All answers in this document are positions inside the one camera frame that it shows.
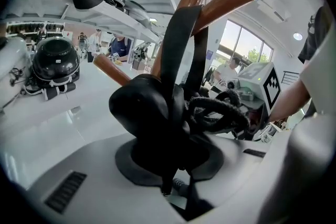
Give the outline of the white metal shelf unit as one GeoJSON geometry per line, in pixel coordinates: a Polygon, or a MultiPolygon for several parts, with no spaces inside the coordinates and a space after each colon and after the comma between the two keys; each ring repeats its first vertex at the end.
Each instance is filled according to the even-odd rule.
{"type": "MultiPolygon", "coordinates": [[[[105,2],[79,10],[72,0],[8,0],[10,7],[24,10],[21,20],[38,19],[38,14],[30,6],[35,2],[42,4],[44,21],[92,26],[153,43],[160,40],[140,22],[105,2]]],[[[27,150],[37,153],[45,149],[48,142],[57,143],[67,137],[82,141],[75,122],[81,119],[89,122],[89,119],[80,113],[89,113],[94,106],[106,113],[107,106],[102,105],[101,100],[116,85],[95,65],[82,63],[75,90],[49,101],[40,96],[17,99],[0,116],[0,153],[19,162],[19,153],[27,150]]]]}

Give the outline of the person's right forearm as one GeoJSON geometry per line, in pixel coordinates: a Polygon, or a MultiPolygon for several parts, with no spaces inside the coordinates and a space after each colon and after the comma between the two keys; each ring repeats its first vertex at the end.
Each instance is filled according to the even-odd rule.
{"type": "Polygon", "coordinates": [[[301,79],[281,92],[269,116],[269,122],[279,121],[297,113],[310,99],[301,79]]]}

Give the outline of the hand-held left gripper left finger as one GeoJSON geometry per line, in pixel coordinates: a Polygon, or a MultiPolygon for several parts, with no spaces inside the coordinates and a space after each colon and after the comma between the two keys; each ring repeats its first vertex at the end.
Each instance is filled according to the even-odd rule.
{"type": "Polygon", "coordinates": [[[134,137],[89,143],[42,174],[26,191],[51,223],[183,224],[158,187],[137,186],[117,169],[117,149],[134,137]]]}

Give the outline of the person's black shirt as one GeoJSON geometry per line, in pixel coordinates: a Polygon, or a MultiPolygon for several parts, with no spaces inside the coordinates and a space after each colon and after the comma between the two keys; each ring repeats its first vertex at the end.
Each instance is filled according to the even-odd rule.
{"type": "MultiPolygon", "coordinates": [[[[329,13],[329,8],[326,5],[321,6],[317,12],[310,17],[308,22],[308,35],[304,47],[298,56],[298,59],[307,65],[310,59],[315,54],[316,50],[324,41],[332,24],[333,17],[329,13]]],[[[333,69],[326,69],[324,74],[324,83],[322,87],[329,86],[330,90],[336,90],[336,71],[333,69]]],[[[309,92],[300,79],[298,79],[292,90],[298,95],[298,102],[293,107],[294,111],[300,110],[310,99],[309,92]]]]}

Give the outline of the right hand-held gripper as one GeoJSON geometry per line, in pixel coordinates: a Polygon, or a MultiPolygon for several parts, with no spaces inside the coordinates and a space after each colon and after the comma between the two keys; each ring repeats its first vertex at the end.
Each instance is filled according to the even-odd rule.
{"type": "Polygon", "coordinates": [[[238,93],[242,105],[252,110],[264,106],[268,114],[272,112],[281,92],[272,62],[250,64],[237,77],[227,80],[227,86],[238,93]]]}

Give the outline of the white open helmet shell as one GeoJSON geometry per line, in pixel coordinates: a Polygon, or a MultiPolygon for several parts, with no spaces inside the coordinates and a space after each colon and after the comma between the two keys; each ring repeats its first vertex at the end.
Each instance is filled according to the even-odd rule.
{"type": "Polygon", "coordinates": [[[152,23],[150,22],[150,17],[148,16],[144,7],[140,4],[132,1],[132,0],[125,0],[125,7],[127,13],[130,17],[138,21],[142,24],[145,28],[151,30],[152,23]]]}

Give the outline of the black bag with straps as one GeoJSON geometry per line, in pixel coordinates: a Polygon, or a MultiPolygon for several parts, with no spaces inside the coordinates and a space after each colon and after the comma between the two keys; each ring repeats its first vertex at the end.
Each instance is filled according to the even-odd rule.
{"type": "Polygon", "coordinates": [[[196,183],[212,179],[224,163],[221,150],[205,132],[243,131],[250,126],[234,90],[218,98],[199,94],[205,68],[208,30],[194,35],[194,56],[184,84],[175,80],[200,6],[178,9],[167,27],[161,55],[161,75],[141,74],[116,90],[109,110],[134,139],[119,147],[118,170],[139,186],[159,187],[169,194],[178,169],[190,176],[182,216],[194,219],[213,206],[201,198],[196,183]]]}

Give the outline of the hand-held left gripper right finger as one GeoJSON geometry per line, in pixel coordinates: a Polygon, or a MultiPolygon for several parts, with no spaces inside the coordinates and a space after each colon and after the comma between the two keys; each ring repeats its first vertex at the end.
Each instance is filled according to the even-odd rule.
{"type": "Polygon", "coordinates": [[[212,209],[192,224],[260,224],[263,204],[272,189],[268,171],[269,143],[210,136],[224,156],[216,175],[195,184],[200,199],[212,209]]]}

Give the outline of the white ceiling air conditioner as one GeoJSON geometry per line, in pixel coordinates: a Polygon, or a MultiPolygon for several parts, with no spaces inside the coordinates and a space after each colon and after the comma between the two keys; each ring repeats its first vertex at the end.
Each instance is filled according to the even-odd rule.
{"type": "Polygon", "coordinates": [[[257,0],[257,4],[258,9],[277,24],[286,22],[291,17],[291,13],[280,0],[257,0]]]}

